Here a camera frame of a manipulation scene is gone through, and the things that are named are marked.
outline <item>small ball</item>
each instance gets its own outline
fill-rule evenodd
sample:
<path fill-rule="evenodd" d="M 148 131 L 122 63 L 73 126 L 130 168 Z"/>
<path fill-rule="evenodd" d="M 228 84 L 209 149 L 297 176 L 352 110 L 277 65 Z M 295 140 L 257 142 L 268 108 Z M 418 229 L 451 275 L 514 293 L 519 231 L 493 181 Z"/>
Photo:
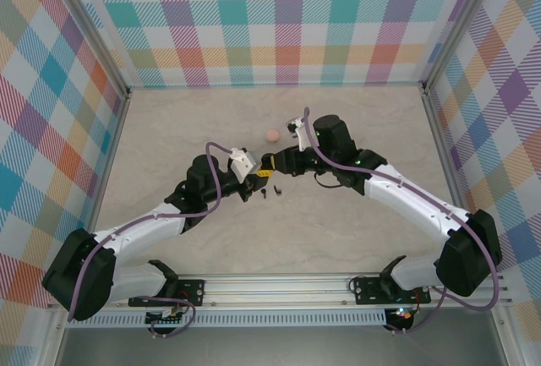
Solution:
<path fill-rule="evenodd" d="M 278 142 L 278 140 L 280 140 L 280 131 L 278 129 L 269 129 L 266 138 L 267 142 Z"/>

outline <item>white arm segment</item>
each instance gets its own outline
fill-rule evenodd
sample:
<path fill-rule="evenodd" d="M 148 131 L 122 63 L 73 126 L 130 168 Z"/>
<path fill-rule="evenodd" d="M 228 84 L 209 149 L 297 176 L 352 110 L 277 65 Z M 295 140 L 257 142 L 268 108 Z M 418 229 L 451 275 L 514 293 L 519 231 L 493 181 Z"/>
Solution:
<path fill-rule="evenodd" d="M 155 266 L 121 266 L 115 268 L 109 303 L 131 297 L 155 296 L 166 282 L 166 277 Z"/>
<path fill-rule="evenodd" d="M 404 183 L 408 183 L 418 190 L 423 191 L 430 198 L 448 208 L 460 219 L 467 221 L 467 211 L 450 205 L 424 191 L 419 186 L 404 178 L 392 165 L 381 165 L 375 171 L 403 180 Z M 449 238 L 448 232 L 451 229 L 457 231 L 461 227 L 456 221 L 448 218 L 428 201 L 401 187 L 399 184 L 392 183 L 384 178 L 372 176 L 370 180 L 364 182 L 364 191 L 371 199 L 376 199 L 405 216 L 409 221 L 425 231 L 442 248 L 445 241 Z"/>
<path fill-rule="evenodd" d="M 153 215 L 155 218 L 159 214 L 178 214 L 179 209 L 171 204 L 161 203 L 154 210 L 146 213 L 144 216 Z M 117 256 L 116 266 L 125 263 L 135 254 L 142 252 L 160 241 L 176 237 L 184 228 L 184 218 L 157 218 L 141 222 L 134 225 L 107 242 L 103 248 L 113 249 Z M 114 227 L 106 231 L 95 232 L 95 240 L 100 242 L 107 235 L 116 231 L 120 227 Z"/>

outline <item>beige floor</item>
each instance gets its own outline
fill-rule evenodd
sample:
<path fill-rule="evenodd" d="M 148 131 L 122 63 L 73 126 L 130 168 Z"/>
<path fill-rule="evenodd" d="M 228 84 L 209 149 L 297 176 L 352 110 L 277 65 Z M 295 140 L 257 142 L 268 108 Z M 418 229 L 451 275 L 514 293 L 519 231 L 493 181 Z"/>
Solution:
<path fill-rule="evenodd" d="M 305 106 L 312 121 L 338 114 L 358 147 L 377 151 L 414 182 L 450 199 L 416 87 L 136 90 L 97 229 L 158 205 L 185 179 L 209 140 L 258 152 L 294 145 L 284 123 Z M 269 128 L 281 130 L 276 145 L 265 141 Z M 227 157 L 215 155 L 225 166 Z M 283 190 L 281 197 L 273 184 Z M 278 173 L 268 190 L 267 199 L 256 194 L 248 203 L 237 195 L 225 199 L 196 228 L 134 262 L 161 259 L 179 273 L 379 271 L 400 254 L 434 247 L 391 209 L 349 189 L 323 189 L 312 176 Z"/>

